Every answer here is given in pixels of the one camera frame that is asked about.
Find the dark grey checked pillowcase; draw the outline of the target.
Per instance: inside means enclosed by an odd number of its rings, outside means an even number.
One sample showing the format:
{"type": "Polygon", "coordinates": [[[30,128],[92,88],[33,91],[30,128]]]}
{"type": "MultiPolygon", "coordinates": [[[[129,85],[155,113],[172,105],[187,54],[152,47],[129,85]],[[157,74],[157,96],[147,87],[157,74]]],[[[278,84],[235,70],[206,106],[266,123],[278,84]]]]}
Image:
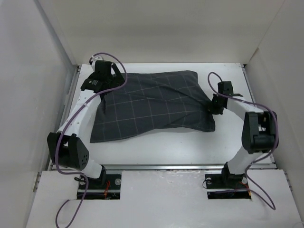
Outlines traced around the dark grey checked pillowcase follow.
{"type": "Polygon", "coordinates": [[[90,142],[125,140],[155,129],[214,132],[210,102],[195,71],[129,73],[126,85],[101,101],[90,142]]]}

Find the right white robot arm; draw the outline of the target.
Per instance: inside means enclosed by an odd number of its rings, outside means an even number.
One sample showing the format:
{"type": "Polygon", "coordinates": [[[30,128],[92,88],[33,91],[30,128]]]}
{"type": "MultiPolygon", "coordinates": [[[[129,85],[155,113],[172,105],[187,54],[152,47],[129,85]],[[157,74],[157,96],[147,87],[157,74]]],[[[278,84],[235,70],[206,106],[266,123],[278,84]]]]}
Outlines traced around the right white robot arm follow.
{"type": "Polygon", "coordinates": [[[223,114],[227,109],[243,121],[242,146],[236,155],[224,164],[220,182],[231,187],[245,177],[246,170],[264,153],[269,153],[278,144],[277,118],[273,111],[262,105],[249,102],[241,94],[235,94],[230,81],[218,83],[209,111],[223,114]]]}

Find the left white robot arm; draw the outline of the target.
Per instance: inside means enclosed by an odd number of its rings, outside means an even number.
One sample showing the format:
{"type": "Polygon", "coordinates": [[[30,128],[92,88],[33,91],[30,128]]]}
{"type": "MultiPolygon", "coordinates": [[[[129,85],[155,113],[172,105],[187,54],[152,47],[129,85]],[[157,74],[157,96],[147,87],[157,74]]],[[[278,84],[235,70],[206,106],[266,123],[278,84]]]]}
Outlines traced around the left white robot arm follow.
{"type": "Polygon", "coordinates": [[[82,141],[83,133],[106,94],[119,89],[125,79],[117,65],[96,60],[93,72],[80,87],[79,97],[71,114],[55,133],[49,133],[47,143],[52,162],[57,167],[75,170],[96,188],[106,184],[106,169],[90,158],[82,141]]]}

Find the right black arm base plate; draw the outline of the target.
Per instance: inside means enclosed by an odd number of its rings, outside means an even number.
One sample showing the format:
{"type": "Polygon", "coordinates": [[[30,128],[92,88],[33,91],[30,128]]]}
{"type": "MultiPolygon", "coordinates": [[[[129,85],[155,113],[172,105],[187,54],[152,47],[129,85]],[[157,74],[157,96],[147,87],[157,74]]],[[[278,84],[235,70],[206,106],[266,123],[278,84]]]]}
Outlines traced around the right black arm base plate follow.
{"type": "Polygon", "coordinates": [[[245,175],[225,177],[221,173],[205,173],[202,186],[207,190],[209,200],[251,199],[245,175]]]}

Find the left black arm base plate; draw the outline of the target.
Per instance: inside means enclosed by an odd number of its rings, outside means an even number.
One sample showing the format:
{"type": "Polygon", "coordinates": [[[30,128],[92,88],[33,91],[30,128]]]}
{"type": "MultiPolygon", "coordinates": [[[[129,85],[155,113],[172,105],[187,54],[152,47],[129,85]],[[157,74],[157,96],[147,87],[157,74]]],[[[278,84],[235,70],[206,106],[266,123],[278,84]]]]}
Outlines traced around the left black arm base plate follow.
{"type": "Polygon", "coordinates": [[[121,193],[122,175],[120,173],[107,174],[105,181],[89,178],[86,200],[119,200],[121,193]]]}

